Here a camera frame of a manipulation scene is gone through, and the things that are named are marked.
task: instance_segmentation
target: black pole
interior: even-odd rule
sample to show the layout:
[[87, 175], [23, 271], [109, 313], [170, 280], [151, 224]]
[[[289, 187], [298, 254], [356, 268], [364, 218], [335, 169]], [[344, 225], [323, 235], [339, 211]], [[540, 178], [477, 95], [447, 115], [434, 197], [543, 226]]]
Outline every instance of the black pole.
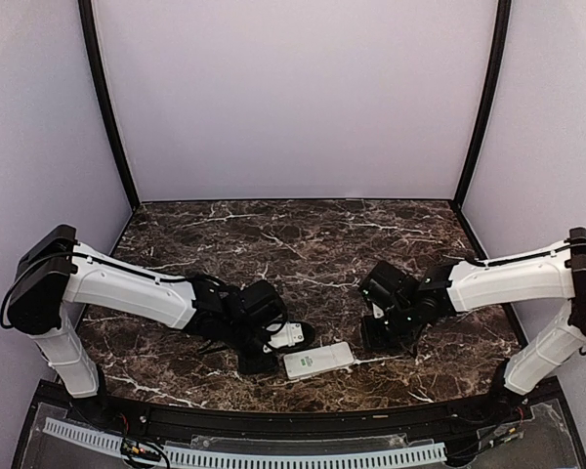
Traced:
[[462, 168], [462, 174], [460, 175], [458, 189], [456, 190], [456, 195], [453, 197], [453, 201], [458, 208], [462, 208], [473, 179], [473, 174], [476, 171], [478, 156], [480, 156], [481, 143], [484, 140], [492, 102], [495, 98], [495, 89], [497, 88], [501, 59], [504, 55], [506, 33], [508, 32], [511, 3], [511, 0], [499, 0], [499, 3], [497, 4], [497, 18], [495, 19], [495, 28], [492, 35], [492, 45], [490, 46], [490, 57], [488, 59], [488, 68], [486, 69], [486, 79], [484, 80], [484, 86], [481, 91], [478, 117], [476, 118], [476, 125], [474, 126], [471, 142], [469, 143], [469, 150], [467, 151], [465, 164]]
[[91, 68], [91, 76], [93, 77], [96, 94], [98, 95], [98, 105], [100, 106], [102, 119], [105, 123], [106, 136], [108, 137], [108, 143], [110, 144], [110, 149], [115, 159], [121, 184], [124, 186], [124, 191], [126, 192], [130, 206], [135, 210], [140, 205], [139, 196], [137, 195], [133, 177], [130, 174], [128, 160], [126, 159], [124, 148], [121, 145], [117, 123], [115, 122], [115, 114], [110, 103], [110, 95], [108, 94], [108, 87], [106, 85], [105, 69], [102, 64], [91, 0], [78, 0], [78, 7], [80, 9], [80, 21], [82, 22], [82, 32], [87, 48], [87, 56], [89, 57], [89, 67]]

